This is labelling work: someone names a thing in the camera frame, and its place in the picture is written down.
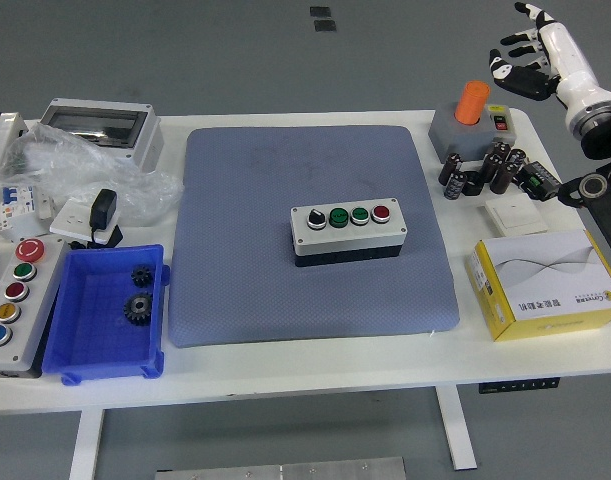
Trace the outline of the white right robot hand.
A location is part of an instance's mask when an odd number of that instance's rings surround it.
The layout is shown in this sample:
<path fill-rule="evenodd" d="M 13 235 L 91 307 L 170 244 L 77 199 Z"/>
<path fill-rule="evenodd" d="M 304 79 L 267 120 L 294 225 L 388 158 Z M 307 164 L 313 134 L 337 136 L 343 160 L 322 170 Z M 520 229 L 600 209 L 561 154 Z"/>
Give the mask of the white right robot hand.
<path fill-rule="evenodd" d="M 567 28 L 545 10 L 524 2 L 514 4 L 534 26 L 501 40 L 512 58 L 527 54 L 538 57 L 520 66 L 507 62 L 499 50 L 490 51 L 489 68 L 499 87 L 536 101 L 552 95 L 569 110 L 584 111 L 611 103 L 611 92 L 600 87 L 585 55 Z"/>

